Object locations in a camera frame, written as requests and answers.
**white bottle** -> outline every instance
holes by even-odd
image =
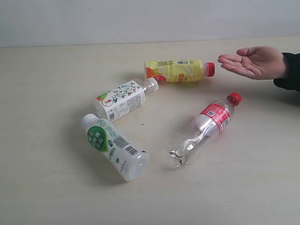
[[[88,114],[82,119],[81,126],[91,145],[102,152],[126,181],[134,180],[144,171],[148,154],[133,147],[111,122]]]
[[[100,118],[115,121],[145,103],[145,92],[154,93],[158,83],[154,78],[142,81],[131,80],[94,99],[97,115]]]
[[[238,93],[211,103],[198,115],[184,133],[171,141],[167,151],[176,166],[191,164],[206,144],[216,138],[231,122],[234,108],[242,100]]]

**green label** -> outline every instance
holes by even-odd
[[[108,151],[108,140],[106,131],[101,127],[92,127],[89,129],[88,133],[88,140],[96,149],[100,152],[107,152]]]

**table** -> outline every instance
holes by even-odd
[[[223,70],[218,55],[300,37],[0,49],[0,221],[3,225],[300,224],[300,94]],[[80,127],[93,98],[134,78],[145,60],[217,64],[198,83],[163,83],[115,122],[150,155],[124,182]],[[206,105],[237,91],[231,125],[191,166],[165,148]]]

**yellow label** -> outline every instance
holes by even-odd
[[[204,64],[201,60],[170,60],[145,62],[147,78],[157,81],[190,82],[199,81],[204,75]]]

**white wall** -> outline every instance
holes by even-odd
[[[298,35],[299,0],[0,0],[0,46]]]

